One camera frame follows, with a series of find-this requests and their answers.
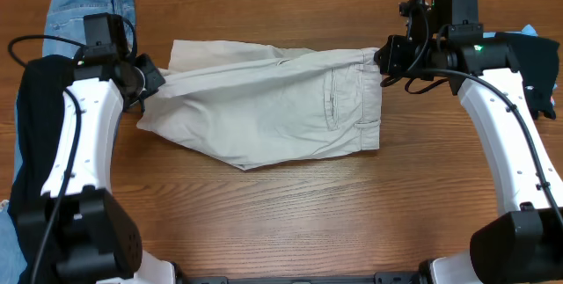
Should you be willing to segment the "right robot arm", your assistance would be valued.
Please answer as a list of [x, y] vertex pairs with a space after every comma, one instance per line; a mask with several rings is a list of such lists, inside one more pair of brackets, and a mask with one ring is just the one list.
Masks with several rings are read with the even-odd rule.
[[494, 179], [498, 217], [469, 248], [414, 272], [377, 273], [378, 283], [537, 283], [562, 277], [562, 181], [534, 119], [553, 116], [558, 71], [547, 40], [488, 34], [478, 0], [408, 0], [406, 34], [375, 53], [384, 85], [448, 84], [470, 115]]

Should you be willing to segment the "beige khaki shorts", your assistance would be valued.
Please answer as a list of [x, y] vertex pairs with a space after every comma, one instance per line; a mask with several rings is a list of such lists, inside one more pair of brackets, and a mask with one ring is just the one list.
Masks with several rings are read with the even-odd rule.
[[379, 146], [375, 49], [175, 40], [137, 126], [241, 170]]

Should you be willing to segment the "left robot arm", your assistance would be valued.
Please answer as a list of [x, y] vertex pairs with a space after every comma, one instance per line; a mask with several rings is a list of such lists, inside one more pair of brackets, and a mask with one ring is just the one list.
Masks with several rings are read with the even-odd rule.
[[24, 283], [180, 283], [172, 262], [143, 249], [139, 229], [111, 191], [122, 114], [163, 85], [139, 54], [131, 22], [84, 18], [72, 57], [26, 62], [18, 92], [22, 165], [10, 215], [27, 262]]

